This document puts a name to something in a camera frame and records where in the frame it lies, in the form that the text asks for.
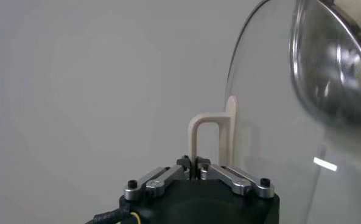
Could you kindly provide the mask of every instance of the metal link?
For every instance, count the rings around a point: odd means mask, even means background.
[[[236,175],[250,181],[252,190],[254,190],[254,192],[259,197],[272,198],[275,195],[275,187],[273,184],[268,183],[269,186],[263,186],[261,184],[261,179],[253,177],[253,176],[249,175],[248,173],[246,173],[236,167],[233,167],[233,166],[228,166],[228,167],[226,167],[226,169],[229,170],[230,172],[235,173]]]
[[[171,167],[167,172],[154,180],[150,180],[146,184],[147,191],[151,193],[153,198],[162,196],[166,187],[174,180],[186,180],[186,174],[184,173],[183,166],[175,165]]]
[[[157,178],[161,174],[163,174],[166,171],[165,167],[157,167],[156,169],[152,170],[147,175],[140,178],[137,183],[137,187],[130,189],[128,186],[124,189],[124,196],[126,200],[135,201],[140,198],[142,193],[145,190],[146,182],[148,182],[151,179]]]
[[[247,188],[251,185],[248,180],[239,178],[215,164],[208,167],[206,179],[218,179],[228,185],[235,194],[239,195],[245,195]]]

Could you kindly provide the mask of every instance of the clear plastic dome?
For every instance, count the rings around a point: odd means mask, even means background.
[[[361,223],[361,126],[326,125],[297,96],[295,5],[262,1],[237,43],[226,86],[239,104],[234,165],[272,179],[281,223]]]

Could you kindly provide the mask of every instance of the beige plastic hook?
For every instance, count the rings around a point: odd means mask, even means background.
[[[191,162],[195,164],[197,157],[198,128],[203,123],[216,123],[219,127],[219,165],[233,164],[234,132],[236,129],[237,99],[230,96],[223,113],[203,113],[196,115],[189,124],[189,150]]]

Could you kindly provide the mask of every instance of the black cable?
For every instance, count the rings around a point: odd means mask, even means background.
[[[114,211],[95,215],[92,220],[86,224],[115,224],[127,218],[130,218],[129,208],[119,208]]]

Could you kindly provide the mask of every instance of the u-shaped hook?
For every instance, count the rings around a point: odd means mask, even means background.
[[[230,96],[223,113],[205,113],[196,115],[189,124],[189,150],[191,163],[197,157],[198,128],[203,123],[216,123],[219,127],[219,165],[230,166],[233,163],[234,132],[237,118],[237,99]]]

